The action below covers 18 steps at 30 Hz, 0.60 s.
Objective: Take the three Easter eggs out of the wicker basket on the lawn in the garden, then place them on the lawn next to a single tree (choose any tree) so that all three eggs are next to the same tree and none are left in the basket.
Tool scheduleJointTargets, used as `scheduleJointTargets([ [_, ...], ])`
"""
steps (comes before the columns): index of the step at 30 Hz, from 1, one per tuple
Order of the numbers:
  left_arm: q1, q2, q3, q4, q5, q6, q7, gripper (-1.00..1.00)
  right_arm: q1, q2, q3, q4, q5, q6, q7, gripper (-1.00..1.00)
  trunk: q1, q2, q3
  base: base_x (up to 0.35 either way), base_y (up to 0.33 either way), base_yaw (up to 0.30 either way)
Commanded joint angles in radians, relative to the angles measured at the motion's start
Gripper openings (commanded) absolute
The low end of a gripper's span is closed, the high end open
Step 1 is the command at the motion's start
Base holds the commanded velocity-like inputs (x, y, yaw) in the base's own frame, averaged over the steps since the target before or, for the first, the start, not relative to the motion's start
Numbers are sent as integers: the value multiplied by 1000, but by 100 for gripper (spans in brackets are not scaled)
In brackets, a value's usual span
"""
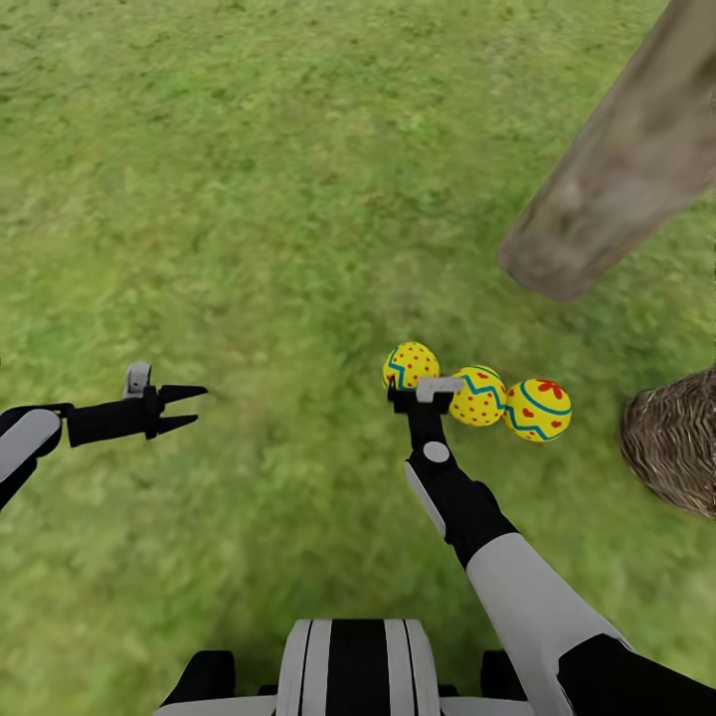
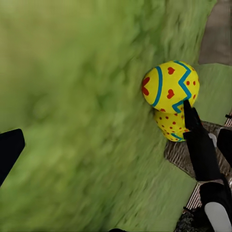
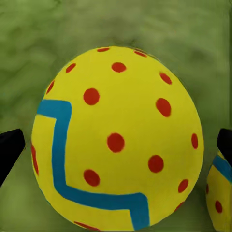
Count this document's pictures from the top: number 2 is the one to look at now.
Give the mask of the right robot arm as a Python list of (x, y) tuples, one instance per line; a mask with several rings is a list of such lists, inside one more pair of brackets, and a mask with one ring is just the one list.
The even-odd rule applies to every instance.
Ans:
[(232, 189), (224, 173), (220, 172), (217, 147), (217, 136), (222, 128), (216, 131), (217, 136), (204, 129), (196, 108), (189, 100), (183, 101), (185, 127), (191, 163), (196, 172), (196, 181), (223, 180), (223, 184), (208, 182), (200, 186), (200, 197), (205, 213), (205, 221), (210, 232), (232, 232)]

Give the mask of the easter egg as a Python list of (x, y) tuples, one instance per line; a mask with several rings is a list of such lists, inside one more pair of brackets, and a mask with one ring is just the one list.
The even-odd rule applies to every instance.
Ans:
[(183, 101), (191, 107), (198, 98), (200, 80), (194, 68), (184, 62), (167, 62), (152, 69), (144, 78), (142, 93), (154, 108), (167, 114), (184, 112)]
[(165, 137), (173, 142), (184, 142), (184, 137), (183, 137), (183, 133), (184, 132), (189, 132), (189, 130), (184, 130), (182, 132), (178, 132), (178, 133), (168, 133), (165, 131), (162, 131), (163, 134), (165, 135)]
[(161, 131), (178, 133), (187, 130), (184, 112), (181, 114), (167, 114), (155, 109), (154, 118)]

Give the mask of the wicker basket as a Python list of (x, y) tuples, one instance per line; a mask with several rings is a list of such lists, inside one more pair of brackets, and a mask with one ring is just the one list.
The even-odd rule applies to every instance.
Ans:
[[(221, 124), (212, 124), (208, 122), (201, 121), (204, 129), (208, 130), (209, 133), (213, 133), (217, 136), (216, 131), (220, 128), (224, 128), (227, 130), (232, 130), (232, 125), (221, 125)], [(218, 147), (215, 147), (218, 159), (218, 165), (220, 168), (220, 172), (226, 175), (228, 180), (229, 187), (232, 189), (232, 167), (228, 164), (227, 160), (221, 153)], [(189, 155), (189, 148), (187, 141), (184, 142), (173, 142), (168, 140), (165, 149), (165, 160), (169, 161), (174, 166), (178, 167), (180, 170), (185, 172), (188, 176), (192, 177), (196, 180), (196, 172), (194, 171), (193, 164), (191, 163), (190, 155)], [(208, 182), (217, 182), (223, 184), (223, 180), (211, 180), (211, 181), (197, 181), (200, 185), (203, 185)]]

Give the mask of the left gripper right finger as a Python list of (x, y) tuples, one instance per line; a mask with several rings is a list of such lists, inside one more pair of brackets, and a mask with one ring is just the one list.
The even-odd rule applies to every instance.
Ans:
[(217, 147), (232, 167), (232, 130), (222, 128), (217, 136)]

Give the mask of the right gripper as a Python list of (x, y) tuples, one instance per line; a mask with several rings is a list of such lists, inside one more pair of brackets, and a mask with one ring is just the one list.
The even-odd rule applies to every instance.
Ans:
[(218, 161), (218, 156), (209, 137), (209, 131), (204, 129), (196, 108), (192, 108), (189, 100), (183, 101), (185, 127), (189, 132), (184, 132), (184, 140), (187, 141), (189, 155), (192, 164), (207, 164)]

